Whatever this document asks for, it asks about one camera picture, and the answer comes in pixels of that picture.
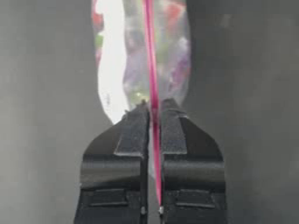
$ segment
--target dark gray wall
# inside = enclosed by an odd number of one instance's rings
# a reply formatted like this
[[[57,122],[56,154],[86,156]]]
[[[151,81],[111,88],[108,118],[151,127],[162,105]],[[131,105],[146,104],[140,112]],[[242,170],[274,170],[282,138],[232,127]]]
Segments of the dark gray wall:
[[[227,161],[231,223],[299,221],[299,12],[190,0],[194,121]],[[108,127],[90,1],[0,1],[0,223],[71,224],[82,153]]]

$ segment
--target plastic bag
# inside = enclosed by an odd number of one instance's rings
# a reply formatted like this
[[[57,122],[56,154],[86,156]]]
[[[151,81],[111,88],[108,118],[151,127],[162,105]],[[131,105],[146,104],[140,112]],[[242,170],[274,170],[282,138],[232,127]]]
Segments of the plastic bag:
[[[112,123],[150,100],[146,20],[142,0],[94,0],[98,93]],[[184,0],[154,1],[159,99],[183,102],[191,71],[190,26]]]

